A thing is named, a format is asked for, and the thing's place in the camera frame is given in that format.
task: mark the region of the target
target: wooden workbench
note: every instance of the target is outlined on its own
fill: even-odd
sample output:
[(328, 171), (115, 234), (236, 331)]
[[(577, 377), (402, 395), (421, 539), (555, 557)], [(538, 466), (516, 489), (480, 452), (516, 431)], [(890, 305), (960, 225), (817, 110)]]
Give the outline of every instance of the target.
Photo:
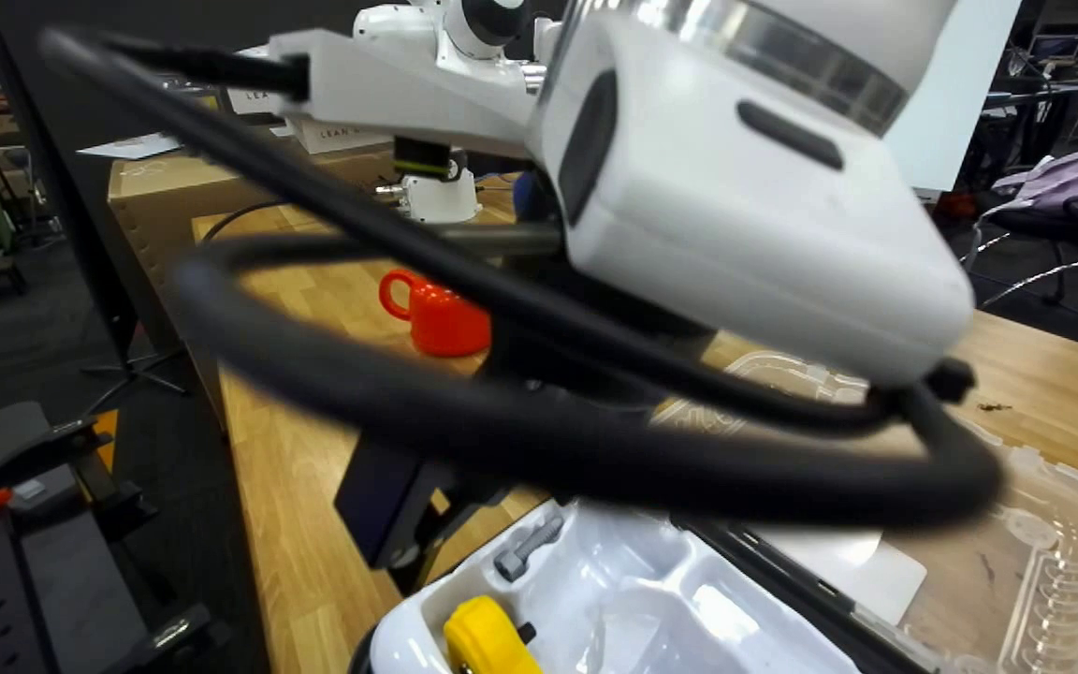
[[(240, 221), (226, 236), (313, 229), (311, 217), (270, 209)], [(379, 307), (381, 271), (390, 265), (281, 271), (258, 273), (250, 286), (296, 317), (412, 353), (406, 327)], [(731, 363), (742, 353), (747, 343), (723, 338), (707, 363)], [(981, 376), (960, 418), (1006, 447), (1036, 447), (1047, 462), (1078, 467), (1078, 343), (981, 315), (959, 356)], [(271, 670), (343, 670), (366, 629), (395, 602), (390, 576), (362, 564), (328, 507), (355, 434), (290, 411), (226, 376), (223, 411)], [(480, 512), (444, 561), (500, 533), (526, 507), (533, 498), (511, 494), (500, 509)]]

